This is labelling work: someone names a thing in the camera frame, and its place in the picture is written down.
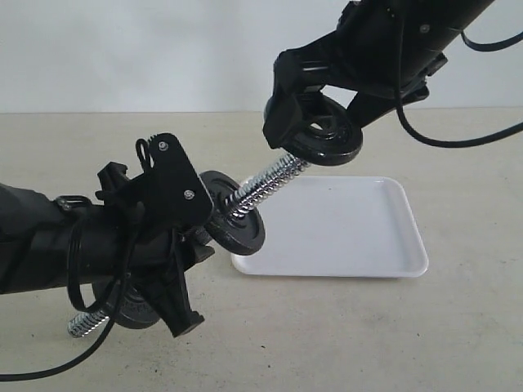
chrome threaded rod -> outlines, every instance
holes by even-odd
[[[75,338],[85,337],[109,319],[104,310],[95,313],[78,313],[67,323],[67,332]]]
[[[310,165],[309,162],[286,153],[229,195],[226,199],[227,211],[236,218],[243,218]]]

beige tabletop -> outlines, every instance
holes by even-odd
[[[430,136],[457,139],[519,122],[523,109],[409,116]],[[251,113],[1,115],[0,182],[50,198],[93,197],[107,162],[138,174],[136,138],[164,131],[199,171],[242,180],[280,154],[261,126]],[[218,248],[187,273],[193,309],[206,318],[189,335],[174,340],[162,323],[117,327],[74,370],[0,390],[523,390],[522,154],[523,136],[477,149],[426,147],[391,114],[365,131],[355,161],[308,173],[398,180],[430,259],[421,278],[254,278]],[[48,368],[92,343],[67,335],[75,312],[63,288],[0,296],[0,309],[0,372]]]

white wall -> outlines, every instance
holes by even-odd
[[[331,31],[347,2],[0,0],[0,111],[261,110],[278,53]],[[469,34],[505,38],[521,15],[496,0]],[[523,45],[446,53],[418,106],[523,105]]]

black weight plate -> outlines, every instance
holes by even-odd
[[[300,125],[300,130],[283,148],[319,166],[350,162],[363,144],[361,128],[350,121],[343,106],[323,97],[325,113]]]
[[[93,283],[92,291],[95,298],[102,296],[107,283]],[[104,306],[106,313],[110,313],[114,309],[114,303],[118,295],[119,286],[116,285],[111,293],[109,300]],[[116,317],[115,322],[125,328],[129,329],[145,329],[155,325],[160,320],[158,314],[145,302],[145,300],[138,294],[138,292],[130,287],[123,297],[120,313]]]
[[[224,211],[226,197],[239,186],[219,171],[206,171],[200,175],[214,202],[214,211],[205,229],[227,251],[241,256],[258,252],[265,242],[265,227],[257,209],[245,217],[235,219]]]

plastic tray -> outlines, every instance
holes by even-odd
[[[386,177],[300,176],[259,206],[266,242],[244,274],[416,278],[428,257],[403,187]]]

